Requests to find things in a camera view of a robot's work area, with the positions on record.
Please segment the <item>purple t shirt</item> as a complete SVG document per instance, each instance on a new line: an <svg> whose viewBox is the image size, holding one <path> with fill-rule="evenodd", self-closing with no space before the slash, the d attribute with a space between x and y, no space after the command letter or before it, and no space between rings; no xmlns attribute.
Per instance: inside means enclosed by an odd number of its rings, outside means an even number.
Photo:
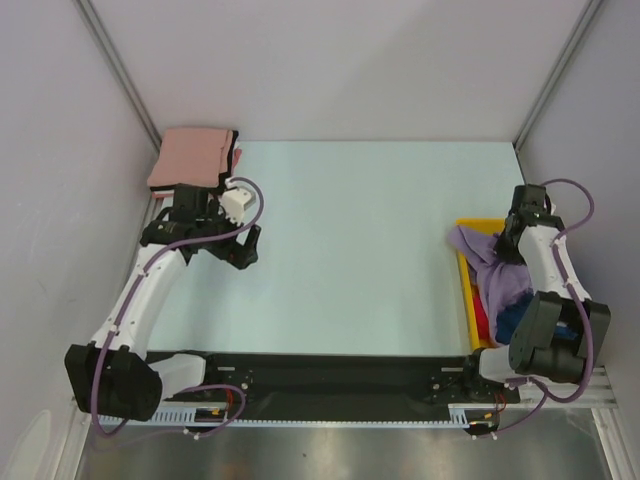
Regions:
<svg viewBox="0 0 640 480"><path fill-rule="evenodd" d="M533 293L525 265L507 264L497 259L494 253L497 237L497 234L486 235L465 226L455 226L448 234L448 242L467 258L488 316L492 339L497 315L521 295Z"/></svg>

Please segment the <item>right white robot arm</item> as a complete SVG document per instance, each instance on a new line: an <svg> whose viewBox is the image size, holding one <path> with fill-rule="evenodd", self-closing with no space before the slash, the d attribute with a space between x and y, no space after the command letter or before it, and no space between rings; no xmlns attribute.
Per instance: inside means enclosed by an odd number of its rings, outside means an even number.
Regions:
<svg viewBox="0 0 640 480"><path fill-rule="evenodd" d="M534 295L507 346L474 353L477 367L461 376L469 399L486 400L498 383L534 384L553 401L570 403L588 387L611 312L581 285L568 254L568 233L594 213L591 194L579 189L589 211L569 227L552 212L545 184L514 189L494 250L499 260L527 267Z"/></svg>

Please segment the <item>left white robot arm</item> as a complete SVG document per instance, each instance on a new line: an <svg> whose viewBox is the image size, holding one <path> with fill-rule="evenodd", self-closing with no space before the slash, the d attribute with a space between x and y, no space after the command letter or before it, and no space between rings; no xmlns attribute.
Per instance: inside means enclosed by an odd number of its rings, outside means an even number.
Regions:
<svg viewBox="0 0 640 480"><path fill-rule="evenodd" d="M105 416L147 421L159 404L190 391L214 397L221 376L203 356L174 353L148 362L151 334L174 284L201 252L243 270L258 259L265 207L248 178L220 189L180 184L169 205L144 228L135 264L104 323L85 345L73 344L64 366L78 408L94 422Z"/></svg>

